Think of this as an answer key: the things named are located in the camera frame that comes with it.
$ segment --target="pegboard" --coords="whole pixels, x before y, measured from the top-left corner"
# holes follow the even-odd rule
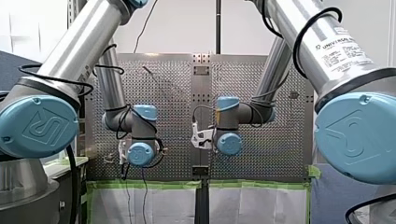
[[[119,66],[128,104],[155,105],[158,109],[157,136],[169,148],[168,155],[155,168],[145,172],[150,180],[191,180],[191,55],[121,54]],[[92,97],[92,130],[95,156],[90,161],[87,177],[92,180],[120,176],[118,140],[115,133],[103,128],[105,113],[97,79]],[[113,157],[114,163],[104,161]],[[129,178],[140,179],[141,169],[131,167]]]
[[[209,94],[214,105],[221,95],[238,96],[248,102],[257,88],[264,68],[264,56],[210,55],[211,77],[203,92]],[[126,73],[122,77],[127,103],[152,104],[158,108],[158,135],[169,148],[169,155],[156,168],[146,171],[151,180],[191,180],[191,167],[198,155],[191,151],[191,89],[196,89],[197,76],[193,74],[192,55],[121,54],[120,66]],[[152,73],[151,76],[143,66]],[[88,178],[113,179],[119,177],[115,134],[102,127],[104,113],[102,97],[95,80],[95,92],[87,117],[92,132],[92,159]],[[291,94],[298,95],[291,99]],[[294,69],[282,87],[276,101],[276,120],[261,129],[241,125],[244,141],[242,153],[236,157],[211,153],[206,157],[210,164],[210,177],[214,179],[266,179],[299,182],[307,177],[306,165],[311,162],[313,90]],[[104,162],[104,157],[116,153],[114,163]],[[130,178],[141,178],[141,170],[133,168]]]
[[[256,56],[214,55],[213,96],[238,96],[249,102],[264,67]],[[210,175],[214,179],[266,179],[299,182],[307,177],[312,144],[313,90],[292,67],[276,98],[276,119],[262,128],[240,125],[240,155],[212,153]]]

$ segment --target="label sticker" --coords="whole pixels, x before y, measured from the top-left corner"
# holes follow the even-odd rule
[[[346,29],[344,27],[334,27],[334,31],[337,32],[339,35],[349,35]]]
[[[312,50],[326,73],[334,78],[357,64],[373,63],[350,35],[336,35],[314,46]]]

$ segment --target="wire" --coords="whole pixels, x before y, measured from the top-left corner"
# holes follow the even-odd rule
[[[374,203],[385,203],[385,202],[388,202],[388,201],[391,201],[391,200],[396,200],[396,193],[390,194],[390,195],[387,195],[387,196],[384,196],[384,197],[375,198],[375,199],[372,199],[372,200],[364,202],[364,203],[359,203],[359,204],[349,208],[346,211],[346,223],[347,224],[352,224],[352,221],[349,219],[349,217],[350,217],[350,215],[352,213],[355,213],[356,210],[358,210],[360,208],[363,208],[363,207],[365,207],[367,205],[371,205],[371,204],[374,204]]]
[[[127,105],[127,109],[124,111],[123,115],[119,117],[119,127],[117,127],[117,130],[116,130],[116,138],[117,138],[117,140],[121,140],[126,135],[128,135],[128,132],[125,132],[122,129],[122,123],[126,120],[126,116],[128,115],[130,109],[131,109],[131,105],[128,104]],[[125,132],[125,134],[123,136],[119,136],[119,132]]]
[[[105,50],[103,51],[102,56],[105,55],[105,53],[106,53],[108,50],[110,50],[110,49],[112,49],[112,48],[116,48],[116,47],[117,47],[117,44],[112,44],[112,45],[107,46],[107,47],[105,48]],[[105,65],[105,64],[96,64],[95,67],[119,70],[118,73],[119,73],[120,75],[123,75],[123,74],[125,73],[125,70],[124,70],[123,68],[119,67],[119,66],[112,66],[112,65]],[[98,76],[96,75],[94,69],[92,70],[92,74],[93,74],[95,77],[98,77]]]
[[[265,2],[266,1],[267,0],[262,1],[262,21],[264,22],[265,26],[267,27],[267,29],[269,31],[271,31],[274,35],[277,35],[278,37],[283,38],[282,34],[275,30],[274,25],[271,22],[271,19],[267,18],[265,15],[265,11],[266,11],[265,10]]]
[[[158,0],[155,0],[154,4],[152,5],[152,8],[151,8],[151,10],[148,13],[148,17],[145,20],[145,24],[143,25],[143,29],[142,29],[142,31],[140,32],[139,36],[136,39],[136,45],[134,46],[134,53],[136,53],[136,51],[137,51],[137,47],[139,46],[140,37],[142,37],[143,33],[145,33],[146,26],[148,25],[148,22],[149,22],[149,18],[151,17],[151,13],[154,10],[155,5],[157,5],[157,2],[158,2]]]
[[[317,20],[319,20],[320,18],[326,16],[325,14],[328,13],[328,12],[337,13],[338,14],[338,21],[339,22],[342,21],[343,12],[338,7],[325,8],[322,11],[320,11],[317,15],[315,15],[311,19],[309,19],[308,22],[306,23],[306,25],[303,27],[303,29],[300,31],[300,33],[296,37],[296,40],[295,40],[295,43],[294,43],[294,47],[293,47],[293,62],[294,62],[294,66],[295,66],[296,70],[304,78],[307,78],[307,77],[306,77],[306,74],[303,71],[302,67],[300,66],[300,58],[299,58],[300,46],[301,46],[301,44],[303,42],[304,35],[309,30],[309,28],[311,28],[311,26],[313,24],[315,24],[315,22],[317,22]]]
[[[142,168],[142,179],[143,179],[143,183],[145,184],[145,188],[146,188],[145,197],[143,198],[143,209],[142,209],[143,210],[143,220],[145,221],[145,224],[147,224],[147,221],[146,221],[146,199],[148,197],[149,188],[148,188],[148,183],[146,182],[144,168]]]
[[[251,97],[251,102],[253,102],[256,105],[261,105],[261,106],[273,106],[273,103],[275,103],[276,101],[263,101],[263,100],[258,100],[264,96],[267,96],[269,94],[272,94],[274,92],[277,92],[284,84],[285,82],[288,80],[289,77],[289,73],[286,74],[286,76],[283,78],[283,80],[271,91],[268,91],[264,94],[261,95],[257,95],[257,96],[252,96]]]
[[[247,105],[248,107],[250,107],[250,109],[254,110],[254,111],[260,116],[260,120],[261,120],[262,122],[260,122],[260,124],[259,124],[258,126],[255,126],[253,123],[250,123],[250,126],[253,127],[253,128],[260,128],[260,127],[262,127],[262,125],[264,124],[264,118],[262,117],[262,113],[260,113],[260,111],[259,111],[256,107],[254,107],[253,105],[250,105],[250,104],[248,104],[248,103],[242,102],[241,105]]]
[[[67,156],[70,162],[70,172],[72,175],[72,207],[70,213],[70,224],[76,223],[77,212],[78,212],[78,170],[76,166],[76,159],[74,157],[73,148],[69,145],[66,148]]]
[[[80,93],[78,96],[85,96],[90,94],[93,91],[93,85],[89,84],[89,83],[85,83],[85,82],[77,82],[77,81],[71,81],[71,80],[67,80],[67,79],[63,79],[63,78],[57,78],[57,77],[47,77],[47,76],[41,76],[35,72],[31,72],[28,71],[26,69],[30,69],[30,68],[39,68],[41,67],[41,64],[26,64],[26,65],[22,65],[18,67],[18,70],[20,70],[20,72],[23,72],[24,74],[33,76],[33,77],[38,77],[41,79],[45,79],[45,80],[51,80],[51,81],[59,81],[59,82],[63,82],[63,83],[68,83],[68,84],[74,84],[74,85],[78,85],[78,86],[82,86],[84,87],[88,87],[89,90],[85,91],[83,93]]]
[[[194,110],[192,111],[192,122],[195,122],[195,112],[196,112],[196,110],[197,110],[198,108],[206,108],[206,109],[210,109],[210,110],[213,110],[213,111],[216,110],[215,108],[213,108],[212,106],[209,106],[209,105],[198,105],[198,106],[196,106],[196,107],[194,108]]]

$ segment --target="blue joint cap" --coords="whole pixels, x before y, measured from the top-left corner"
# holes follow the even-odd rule
[[[144,7],[149,0],[128,0],[128,2],[134,7],[134,8],[142,8]]]
[[[225,133],[217,143],[218,150],[229,156],[234,156],[241,151],[242,139],[236,133]]]
[[[134,111],[144,119],[150,121],[157,120],[157,108],[154,105],[134,105]]]
[[[218,98],[218,111],[225,111],[239,106],[239,98],[235,96],[220,96]]]
[[[154,151],[146,143],[134,143],[128,153],[128,162],[134,166],[147,166],[154,158]]]
[[[17,158],[45,158],[78,134],[78,116],[66,101],[48,95],[20,99],[0,112],[0,148]]]
[[[371,184],[396,183],[396,98],[351,92],[318,113],[318,149],[340,173]]]

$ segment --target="metal post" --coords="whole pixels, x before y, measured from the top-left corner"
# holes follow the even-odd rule
[[[216,54],[221,54],[221,0],[216,0]]]

